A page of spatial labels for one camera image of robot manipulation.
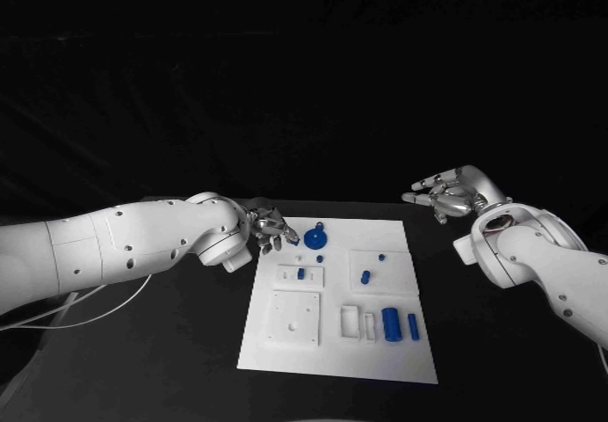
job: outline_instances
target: black table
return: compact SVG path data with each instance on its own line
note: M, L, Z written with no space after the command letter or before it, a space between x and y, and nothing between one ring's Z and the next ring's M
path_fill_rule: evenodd
M602 405L595 344L551 315L540 288L501 290L462 265L451 243L472 218L439 226L409 204L275 204L289 216L403 220L439 385L236 369L256 258L229 274L188 256L118 312L53 333L5 420L428 420L461 412L580 416ZM106 287L64 324L113 307L139 284Z

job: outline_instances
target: black background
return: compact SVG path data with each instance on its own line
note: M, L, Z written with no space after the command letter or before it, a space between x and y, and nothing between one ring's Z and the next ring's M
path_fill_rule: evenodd
M399 202L472 164L605 251L600 2L1 8L1 214L203 191Z

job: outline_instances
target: blue part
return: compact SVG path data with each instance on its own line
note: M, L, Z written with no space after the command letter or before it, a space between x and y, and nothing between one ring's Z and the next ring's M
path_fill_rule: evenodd
M392 342L403 340L399 313L394 308L383 309L383 337Z
M371 273L367 270L364 270L363 276L361 276L361 283L363 284L367 284L370 282L370 277L371 277Z
M412 340L419 340L417 324L415 323L415 314L407 314L409 331L412 332Z
M306 231L304 235L304 244L312 249L319 249L327 243L327 235L322 231L322 223L317 223L317 227Z

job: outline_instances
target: white cable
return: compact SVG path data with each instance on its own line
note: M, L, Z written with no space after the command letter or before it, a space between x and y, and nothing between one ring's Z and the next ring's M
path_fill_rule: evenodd
M608 374L608 364L605 363L603 349L599 345L598 345L598 350L599 350L599 357L602 358L603 371Z
M39 318L41 317L47 317L50 314L54 314L56 312L59 312L63 309L67 309L72 305L75 305L77 302L82 302L92 294L98 293L100 291L100 289L103 289L106 286L106 284L103 284L102 286L99 286L98 288L95 288L95 290L92 290L90 292L88 292L82 297L79 297L73 302L67 303L63 306L59 306L56 309L50 310L49 312L44 312L40 315L31 316L28 319L24 319L23 321L18 321L17 323L0 326L0 331L8 330L10 328L15 328L18 325L21 324L27 324L31 321L36 321Z
M72 325L56 325L54 327L46 327L44 325L18 325L14 328L36 328L39 330L57 330L59 328L77 327L79 325L92 323L93 321L96 321L98 319L102 319L106 315L109 315L115 310L118 310L132 300L132 298L136 296L136 294L141 292L142 288L148 284L151 276L152 275L149 274L148 278L142 282L141 287L136 289L136 292L132 294L132 296L112 310L109 310L105 314L95 316L93 318L88 319L86 321L82 321L80 323L72 324Z

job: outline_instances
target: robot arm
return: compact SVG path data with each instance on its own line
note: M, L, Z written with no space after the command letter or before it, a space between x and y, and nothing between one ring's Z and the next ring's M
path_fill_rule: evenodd
M138 202L53 222L0 228L0 315L10 309L86 287L168 270L185 253L204 266L233 272L250 260L249 231L279 249L298 234L279 212L246 210L216 193L188 200Z
M556 315L608 348L608 257L587 251L566 223L546 210L511 203L472 166L412 185L406 202L433 207L436 220L477 212L471 234L453 241L466 265L478 264L500 287L536 281Z

